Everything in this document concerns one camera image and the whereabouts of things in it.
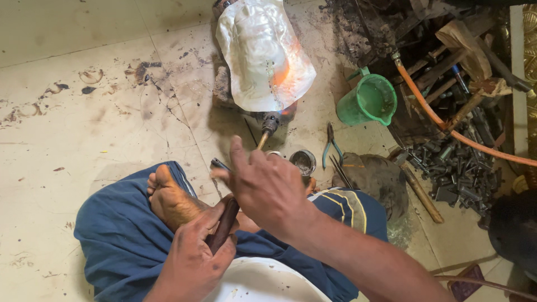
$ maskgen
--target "person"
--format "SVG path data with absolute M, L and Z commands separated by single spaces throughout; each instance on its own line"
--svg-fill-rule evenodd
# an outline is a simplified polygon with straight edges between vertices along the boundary
M 230 196 L 214 207 L 198 201 L 175 162 L 132 174 L 84 203 L 75 237 L 96 301 L 224 301 L 239 290 L 250 300 L 350 301 L 358 288 L 371 301 L 453 301 L 387 242 L 386 216 L 373 198 L 345 188 L 307 197 L 297 167 L 257 150 L 248 160 L 237 136 L 230 156 L 234 173 L 212 175 L 241 207 L 240 226 L 214 256 L 205 239 Z M 144 186 L 148 170 L 155 172 Z M 275 280 L 293 285 L 282 282 L 280 291 Z

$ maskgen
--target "tool pile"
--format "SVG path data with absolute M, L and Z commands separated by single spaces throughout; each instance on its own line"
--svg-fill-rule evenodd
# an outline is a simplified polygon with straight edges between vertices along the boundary
M 471 139 L 475 132 L 467 125 L 463 134 Z M 430 179 L 433 190 L 429 196 L 438 202 L 454 207 L 472 208 L 484 217 L 491 207 L 492 195 L 502 181 L 502 169 L 492 168 L 492 157 L 462 144 L 451 135 L 408 148 L 409 162 L 424 173 L 423 180 Z

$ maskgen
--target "blue cloth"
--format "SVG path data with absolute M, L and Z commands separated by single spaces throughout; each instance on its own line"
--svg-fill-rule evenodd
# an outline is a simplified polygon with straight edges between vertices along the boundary
M 74 233 L 86 257 L 84 273 L 95 287 L 95 301 L 142 301 L 162 269 L 173 233 L 152 213 L 146 191 L 149 174 L 161 164 L 167 164 L 179 186 L 195 196 L 181 166 L 169 161 L 102 188 L 78 212 Z M 355 192 L 367 215 L 366 233 L 388 241 L 384 208 L 372 197 Z M 342 209 L 324 194 L 313 202 L 321 211 L 349 224 L 347 216 L 352 210 L 348 205 Z M 332 301 L 347 302 L 358 296 L 358 289 L 337 270 L 302 254 L 267 231 L 238 231 L 236 235 L 236 257 L 276 259 L 298 271 Z

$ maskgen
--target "green plastic mug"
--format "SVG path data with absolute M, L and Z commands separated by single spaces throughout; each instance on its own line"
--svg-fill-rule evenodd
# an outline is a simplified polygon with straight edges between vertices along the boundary
M 367 67 L 358 69 L 346 80 L 358 74 L 362 75 L 358 85 L 337 103 L 339 120 L 351 126 L 372 120 L 388 126 L 397 108 L 394 87 L 385 77 L 370 74 Z

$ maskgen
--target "stained floor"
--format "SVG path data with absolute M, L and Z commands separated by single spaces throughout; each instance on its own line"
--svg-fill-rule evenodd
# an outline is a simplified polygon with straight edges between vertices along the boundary
M 254 148 L 246 121 L 255 137 L 260 132 L 250 118 L 212 107 L 222 63 L 212 2 L 20 0 L 0 12 L 0 26 L 10 28 L 0 32 L 5 300 L 92 301 L 74 221 L 90 194 L 122 177 L 175 160 L 201 200 L 214 204 L 229 192 L 209 178 L 211 159 L 229 164 L 233 134 Z M 285 1 L 317 77 L 295 120 L 266 149 L 286 156 L 308 149 L 320 161 L 329 120 L 343 151 L 386 156 L 396 143 L 385 127 L 346 126 L 335 114 L 335 101 L 355 85 L 344 80 L 354 69 L 338 54 L 332 16 L 320 5 L 325 2 Z M 332 174 L 329 165 L 314 177 L 326 188 Z M 487 279 L 507 281 L 512 264 L 495 256 L 477 214 L 437 203 L 446 222 L 436 225 L 409 195 L 408 213 L 390 222 L 393 243 L 437 274 L 457 274 L 466 266 L 460 263 L 478 261 Z M 507 301 L 489 289 L 468 301 L 483 297 Z

